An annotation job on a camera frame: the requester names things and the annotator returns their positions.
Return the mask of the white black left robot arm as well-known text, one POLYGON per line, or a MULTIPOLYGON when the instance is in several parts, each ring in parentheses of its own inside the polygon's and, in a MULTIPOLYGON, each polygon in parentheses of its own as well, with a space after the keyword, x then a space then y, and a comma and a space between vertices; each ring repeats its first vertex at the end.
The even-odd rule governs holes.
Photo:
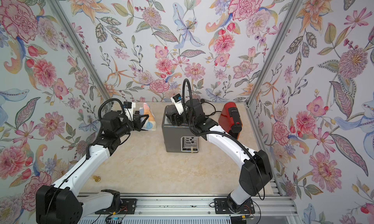
POLYGON ((142 131, 149 115, 140 115, 129 102, 111 98, 98 109, 100 128, 96 139, 86 147, 85 156, 52 185, 41 186, 36 193, 38 224, 77 224, 81 218, 101 210, 118 213, 123 208, 120 192, 102 190, 79 198, 84 184, 97 168, 114 154, 123 136, 142 131))

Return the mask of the red capsule coffee machine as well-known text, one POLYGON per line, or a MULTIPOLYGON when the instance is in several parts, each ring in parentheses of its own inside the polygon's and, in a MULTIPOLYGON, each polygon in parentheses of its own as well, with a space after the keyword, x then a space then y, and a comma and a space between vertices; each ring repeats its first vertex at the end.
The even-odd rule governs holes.
POLYGON ((224 105, 218 122, 225 132, 236 139, 239 138, 243 123, 236 103, 228 102, 224 105))

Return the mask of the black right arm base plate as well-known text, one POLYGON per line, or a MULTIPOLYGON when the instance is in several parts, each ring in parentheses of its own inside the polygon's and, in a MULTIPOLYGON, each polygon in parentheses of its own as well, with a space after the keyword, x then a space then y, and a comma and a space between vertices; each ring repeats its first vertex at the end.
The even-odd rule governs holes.
POLYGON ((238 205, 228 198, 215 198, 213 207, 216 214, 255 214, 253 201, 247 199, 243 204, 238 205))

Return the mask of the grey steel coffee machine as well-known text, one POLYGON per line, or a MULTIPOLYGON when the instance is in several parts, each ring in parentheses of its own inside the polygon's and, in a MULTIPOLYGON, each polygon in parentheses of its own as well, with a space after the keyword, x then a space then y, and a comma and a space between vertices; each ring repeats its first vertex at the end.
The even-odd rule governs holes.
POLYGON ((181 126, 173 126, 166 117, 166 107, 164 110, 162 133, 164 144, 168 153, 198 153, 199 141, 185 120, 181 126))

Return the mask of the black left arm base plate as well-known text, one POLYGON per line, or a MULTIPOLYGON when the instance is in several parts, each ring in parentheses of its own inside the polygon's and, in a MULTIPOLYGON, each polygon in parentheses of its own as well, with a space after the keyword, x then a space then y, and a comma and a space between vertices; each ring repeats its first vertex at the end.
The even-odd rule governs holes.
POLYGON ((95 214, 101 214, 101 215, 134 214, 136 204, 137 204, 137 199, 121 198, 120 202, 115 202, 109 208, 99 210, 99 211, 95 212, 95 214))

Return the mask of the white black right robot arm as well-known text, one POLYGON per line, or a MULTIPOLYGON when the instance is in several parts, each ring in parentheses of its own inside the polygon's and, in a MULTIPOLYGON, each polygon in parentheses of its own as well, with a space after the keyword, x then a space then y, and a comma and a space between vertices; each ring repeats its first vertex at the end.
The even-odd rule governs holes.
POLYGON ((243 129, 241 115, 234 102, 228 102, 218 121, 205 114, 202 100, 192 97, 191 83, 185 79, 182 93, 171 98, 165 107, 162 133, 169 153, 197 153, 199 138, 214 144, 241 170, 239 185, 227 198, 216 198, 216 214, 254 214, 252 197, 260 194, 273 178, 270 160, 263 150, 253 150, 239 142, 243 129))

